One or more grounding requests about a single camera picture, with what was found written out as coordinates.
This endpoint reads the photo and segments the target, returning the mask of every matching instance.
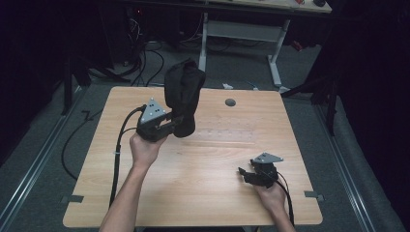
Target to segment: gray carpet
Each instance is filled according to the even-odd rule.
[[[222,88],[228,83],[235,89],[252,89],[253,85],[260,90],[277,90],[273,85],[266,56],[241,53],[242,47],[229,47],[224,52],[209,52],[207,64],[206,88]],[[295,87],[304,82],[320,47],[296,51],[285,46],[278,58],[278,68],[282,84]],[[172,65],[192,57],[197,61],[198,48],[181,47],[176,50],[164,45],[159,53],[164,58],[164,66],[152,83],[163,83],[163,75]],[[147,52],[147,67],[143,74],[146,80],[161,65],[160,57]],[[69,229],[62,224],[67,205],[60,203],[61,198],[73,192],[75,182],[64,171],[61,164],[61,152],[70,134],[84,121],[82,110],[91,114],[101,110],[112,86],[118,83],[93,79],[85,96],[73,110],[68,124],[52,150],[52,155],[44,170],[25,199],[20,211],[10,227],[10,231],[97,231],[96,228]],[[19,146],[0,169],[0,186],[2,209],[27,172],[31,162],[40,151],[52,127],[62,111],[62,88],[54,94],[53,101],[33,121]],[[323,194],[325,200],[319,202],[323,222],[315,226],[297,226],[298,231],[361,231],[362,228],[351,206],[348,195],[336,169],[332,149],[326,133],[320,127],[320,121],[305,95],[284,99],[285,107],[295,132],[298,144],[305,161],[313,189]],[[358,147],[354,134],[345,119],[342,105],[337,105],[336,139],[352,176],[364,197],[376,231],[405,231],[395,212],[391,209],[383,190],[378,185],[366,160]],[[66,162],[74,175],[78,175],[86,156],[88,146],[97,127],[99,117],[82,127],[69,143],[66,151]],[[272,226],[263,231],[275,231]]]

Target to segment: person's left hand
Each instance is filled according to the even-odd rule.
[[[132,166],[149,168],[151,164],[158,157],[158,152],[160,146],[166,140],[167,137],[157,141],[149,142],[141,138],[137,133],[135,133],[130,138],[130,147],[132,152]]]

